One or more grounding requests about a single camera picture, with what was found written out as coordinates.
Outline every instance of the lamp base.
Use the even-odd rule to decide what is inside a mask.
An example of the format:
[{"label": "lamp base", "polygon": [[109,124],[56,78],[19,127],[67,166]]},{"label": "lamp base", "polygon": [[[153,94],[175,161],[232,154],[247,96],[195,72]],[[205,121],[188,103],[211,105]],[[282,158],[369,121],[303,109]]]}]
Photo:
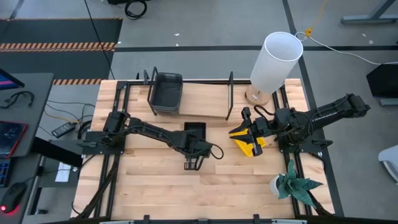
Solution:
[{"label": "lamp base", "polygon": [[257,90],[253,85],[249,85],[244,97],[251,105],[264,105],[271,99],[271,94]]}]

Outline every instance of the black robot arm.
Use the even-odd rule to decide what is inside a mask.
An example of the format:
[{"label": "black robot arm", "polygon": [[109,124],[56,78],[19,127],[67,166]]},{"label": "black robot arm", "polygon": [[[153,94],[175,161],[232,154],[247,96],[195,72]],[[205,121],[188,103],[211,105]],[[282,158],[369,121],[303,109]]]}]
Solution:
[{"label": "black robot arm", "polygon": [[262,108],[266,111],[263,107],[256,105],[255,110],[261,117],[256,118],[252,122],[249,108],[243,108],[242,117],[244,121],[242,125],[229,132],[236,133],[248,129],[246,135],[231,136],[230,138],[244,141],[248,144],[254,143],[253,153],[255,156],[261,153],[255,153],[258,152],[259,149],[256,144],[257,142],[253,142],[253,139],[278,134],[278,138],[282,138],[286,145],[297,147],[303,143],[306,138],[311,136],[314,131],[338,121],[341,118],[363,117],[366,115],[366,112],[370,110],[369,105],[366,105],[361,97],[354,94],[347,94],[339,100],[307,112],[299,112],[294,108],[278,109],[274,114],[266,111],[266,113],[274,116],[272,121],[268,121],[256,108]]},{"label": "black robot arm", "polygon": [[184,164],[185,170],[199,170],[204,158],[209,158],[211,148],[216,146],[221,151],[221,159],[223,157],[223,150],[212,143],[197,137],[189,131],[169,131],[147,122],[141,121],[138,118],[130,117],[125,112],[110,112],[104,126],[105,135],[101,138],[101,144],[109,147],[116,147],[120,144],[123,138],[128,134],[140,134],[148,138],[162,141],[183,154],[187,160]]}]

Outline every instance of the wooden table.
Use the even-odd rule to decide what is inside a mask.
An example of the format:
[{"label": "wooden table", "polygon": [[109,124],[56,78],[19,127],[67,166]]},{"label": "wooden table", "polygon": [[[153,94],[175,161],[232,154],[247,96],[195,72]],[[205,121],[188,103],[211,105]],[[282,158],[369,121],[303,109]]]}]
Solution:
[{"label": "wooden table", "polygon": [[[285,85],[290,107],[307,111],[300,80],[287,79]],[[259,157],[245,157],[228,137],[228,131],[242,122],[242,108],[252,109],[244,99],[246,88],[247,85],[234,86],[234,107],[225,121],[201,116],[154,116],[146,101],[149,87],[132,86],[128,106],[131,116],[169,130],[182,130],[184,122],[206,122],[206,140],[221,146],[225,156],[222,160],[205,159],[199,171],[185,171],[183,155],[162,142],[130,134],[120,160],[112,220],[142,220],[144,215],[150,215],[151,220],[240,219],[252,218],[255,213],[261,218],[293,218],[291,198],[278,200],[269,188],[273,177],[286,173],[283,155],[273,141],[275,136],[266,138],[267,146]],[[92,130],[102,130],[112,110],[115,89],[116,81],[101,82]],[[272,100],[265,107],[274,111]],[[252,118],[255,117],[258,115],[252,110]],[[333,213],[322,162],[306,153],[301,153],[301,160],[305,177],[324,183],[312,193]],[[103,156],[96,156],[81,171],[74,202],[78,211],[83,210],[98,188],[102,162]],[[103,198],[101,214],[106,208],[107,193]],[[305,213],[302,204],[300,212]]]}]

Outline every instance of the white pot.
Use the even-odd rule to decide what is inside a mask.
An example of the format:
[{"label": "white pot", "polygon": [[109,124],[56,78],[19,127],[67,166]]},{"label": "white pot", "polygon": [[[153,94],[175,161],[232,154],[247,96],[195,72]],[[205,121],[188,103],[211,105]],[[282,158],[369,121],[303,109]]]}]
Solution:
[{"label": "white pot", "polygon": [[279,197],[279,191],[278,188],[276,187],[276,182],[279,181],[279,175],[276,177],[272,178],[272,180],[269,182],[269,188],[271,189],[272,194],[274,194],[276,197]]}]

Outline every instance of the orange striped tape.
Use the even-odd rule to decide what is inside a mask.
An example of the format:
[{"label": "orange striped tape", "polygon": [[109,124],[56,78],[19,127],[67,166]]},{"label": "orange striped tape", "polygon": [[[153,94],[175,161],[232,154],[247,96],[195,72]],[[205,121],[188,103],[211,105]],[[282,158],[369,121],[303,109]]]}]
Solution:
[{"label": "orange striped tape", "polygon": [[[102,51],[101,48],[96,49],[0,49],[0,52],[86,52],[86,51]],[[114,52],[114,49],[104,49],[104,51]]]},{"label": "orange striped tape", "polygon": [[8,43],[0,44],[0,52],[65,52],[65,51],[114,51],[114,42],[81,43]]},{"label": "orange striped tape", "polygon": [[99,85],[102,78],[72,78],[72,79],[56,79],[53,85]]},{"label": "orange striped tape", "polygon": [[[14,20],[79,20],[79,19],[86,19],[90,20],[89,17],[82,17],[82,18],[15,18]],[[93,19],[119,19],[122,20],[122,17],[95,17]]]}]

